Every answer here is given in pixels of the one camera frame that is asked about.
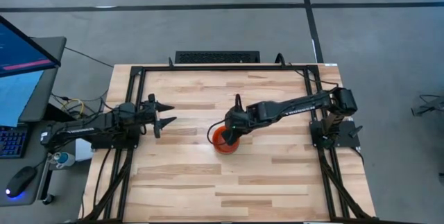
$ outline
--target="orange cup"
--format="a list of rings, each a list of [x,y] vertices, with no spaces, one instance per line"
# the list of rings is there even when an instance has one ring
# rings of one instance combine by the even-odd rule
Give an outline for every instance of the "orange cup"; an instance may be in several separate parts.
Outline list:
[[[216,131],[213,133],[213,146],[214,149],[219,152],[220,154],[229,155],[236,151],[237,147],[239,147],[239,139],[236,140],[236,142],[229,146],[226,144],[225,140],[222,137],[222,132],[226,130],[227,128],[225,126],[221,126],[217,128]]]

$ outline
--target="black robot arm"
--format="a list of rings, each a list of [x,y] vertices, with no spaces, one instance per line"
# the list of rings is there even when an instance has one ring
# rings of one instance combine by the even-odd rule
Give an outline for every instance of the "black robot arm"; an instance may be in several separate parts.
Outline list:
[[[330,142],[337,138],[339,124],[344,117],[357,111],[357,106],[349,89],[334,88],[311,96],[303,96],[284,102],[262,101],[242,108],[240,95],[236,95],[235,105],[225,115],[227,130],[222,132],[227,145],[233,145],[242,135],[278,122],[282,117],[310,110],[326,109],[329,116],[323,120],[323,132]]]
[[[173,108],[157,102],[154,94],[150,94],[139,109],[133,103],[122,103],[107,113],[76,121],[52,123],[42,133],[40,143],[54,150],[68,141],[82,138],[89,141],[94,149],[136,148],[141,126],[153,124],[154,135],[160,138],[160,130],[176,118],[159,119],[157,113]]]

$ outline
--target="wooden tabletop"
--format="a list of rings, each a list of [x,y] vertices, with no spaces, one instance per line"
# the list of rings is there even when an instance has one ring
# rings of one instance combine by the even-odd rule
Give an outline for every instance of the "wooden tabletop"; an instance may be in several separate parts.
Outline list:
[[[129,64],[114,67],[107,97],[110,106],[124,102],[130,68]],[[337,66],[320,64],[319,70],[322,80],[341,83]],[[218,154],[206,139],[207,129],[234,105],[235,94],[241,94],[244,107],[306,96],[302,76],[294,71],[153,71],[146,74],[142,98],[146,100],[150,93],[176,107],[163,112],[162,118],[177,119],[161,132],[160,139],[154,138],[150,125],[148,134],[141,136],[130,172],[124,221],[329,220],[308,112],[244,135],[231,155]],[[85,213],[92,209],[105,153],[98,150],[92,158]],[[365,212],[374,215],[361,159],[349,148],[338,148],[337,153],[344,186]],[[113,157],[112,150],[98,200],[109,185]],[[340,216],[334,186],[332,191]],[[117,215],[119,196],[118,189],[112,216]]]

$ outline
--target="computer monitor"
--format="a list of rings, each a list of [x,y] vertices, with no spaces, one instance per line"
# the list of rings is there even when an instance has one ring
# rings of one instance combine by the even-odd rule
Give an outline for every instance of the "computer monitor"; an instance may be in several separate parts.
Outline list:
[[[0,78],[59,66],[59,60],[0,16]]]

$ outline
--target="concrete floor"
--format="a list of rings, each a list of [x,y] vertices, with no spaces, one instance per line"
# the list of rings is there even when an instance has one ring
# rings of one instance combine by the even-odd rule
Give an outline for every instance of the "concrete floor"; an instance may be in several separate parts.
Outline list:
[[[0,7],[134,6],[303,0],[0,0]],[[312,3],[444,0],[311,0]],[[305,10],[3,13],[26,34],[64,35],[67,46],[110,64],[166,63],[176,50],[258,50],[263,62],[315,62]],[[439,112],[412,117],[419,94],[444,94],[444,8],[316,9],[325,62],[339,64],[364,125],[366,175],[377,215],[442,223],[444,127]],[[96,98],[112,70],[65,51],[53,92]],[[53,205],[0,209],[0,223],[56,223],[75,218],[88,164],[58,172]]]

